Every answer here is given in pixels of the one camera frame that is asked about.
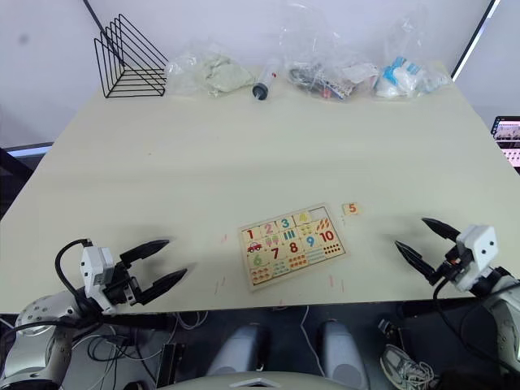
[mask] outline printed number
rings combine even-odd
[[[319,235],[325,242],[334,240],[334,234],[330,230],[327,230],[324,233],[319,233]]]

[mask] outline floor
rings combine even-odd
[[[39,158],[26,162],[36,167]],[[23,187],[19,180],[2,173],[2,215],[14,201],[16,194]],[[249,310],[220,310],[210,312],[206,322],[192,331],[177,329],[175,342],[186,344],[184,358],[179,366],[178,379],[187,380],[202,376],[209,368],[212,358],[219,351],[224,341],[240,326],[249,323],[258,323],[266,327],[271,334],[270,353],[265,369],[269,371],[297,371],[319,375],[313,355],[307,346],[299,328],[300,321],[305,313],[305,306],[288,307],[285,310],[249,309]],[[498,377],[497,369],[488,362],[473,357],[464,350],[460,342],[451,334],[436,313],[424,314],[417,318],[399,319],[402,303],[372,303],[349,305],[314,305],[310,307],[305,328],[313,344],[319,325],[328,319],[336,319],[344,323],[353,334],[366,370],[370,378],[372,389],[391,389],[392,385],[384,377],[379,366],[379,356],[387,343],[384,335],[377,329],[377,323],[385,316],[407,327],[418,360],[430,364],[435,373],[456,367],[460,371],[482,375],[489,379]],[[450,310],[449,315],[457,321],[466,308]],[[469,321],[468,337],[491,353],[496,353],[495,323],[487,312],[476,310]],[[98,332],[109,332],[108,328]],[[169,334],[162,331],[143,331],[147,338],[141,350],[144,357],[159,351]],[[121,359],[116,372],[108,372],[103,383],[99,380],[105,373],[106,363],[93,362],[86,354],[88,342],[85,341],[75,348],[72,362],[63,383],[63,389],[122,389],[128,382],[144,380],[149,388],[153,388],[140,362],[130,359]],[[100,353],[110,352],[109,345],[102,345]],[[159,355],[146,361],[152,372],[156,372],[159,364]]]

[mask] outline beige tabletop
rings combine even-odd
[[[520,275],[520,178],[481,119],[450,85],[410,102],[311,98],[277,81],[256,102],[100,93],[44,157],[0,223],[0,312],[63,290],[54,257],[89,237],[113,255],[171,238],[130,270],[146,287],[190,272],[169,293],[126,312],[418,300],[432,288],[397,252],[437,267],[450,248],[423,216],[496,228],[496,266]],[[361,214],[343,215],[357,202]],[[238,228],[326,203],[350,255],[250,292]],[[63,268],[81,286],[80,249]],[[444,297],[460,294],[446,288]]]

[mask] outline computer monitor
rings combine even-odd
[[[504,156],[520,173],[520,116],[497,116],[491,134]]]

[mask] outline white wall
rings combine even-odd
[[[490,129],[520,115],[520,1],[500,1],[456,84]]]
[[[277,46],[282,0],[91,0],[101,22],[125,14],[167,57],[211,37],[262,63]],[[385,32],[416,0],[308,0],[357,49],[381,59]],[[488,0],[424,0],[430,57],[451,71]],[[97,27],[81,0],[0,2],[0,146],[54,141],[98,89]]]

